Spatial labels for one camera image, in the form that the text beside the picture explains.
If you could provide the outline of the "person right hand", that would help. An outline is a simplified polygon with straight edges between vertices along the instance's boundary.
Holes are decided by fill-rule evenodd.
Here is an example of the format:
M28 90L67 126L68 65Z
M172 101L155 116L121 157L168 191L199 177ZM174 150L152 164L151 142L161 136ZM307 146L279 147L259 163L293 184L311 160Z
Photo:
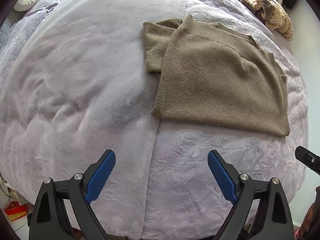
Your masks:
M319 217L319 202L314 202L303 220L301 227L299 228L299 237L303 237L311 228L311 225Z

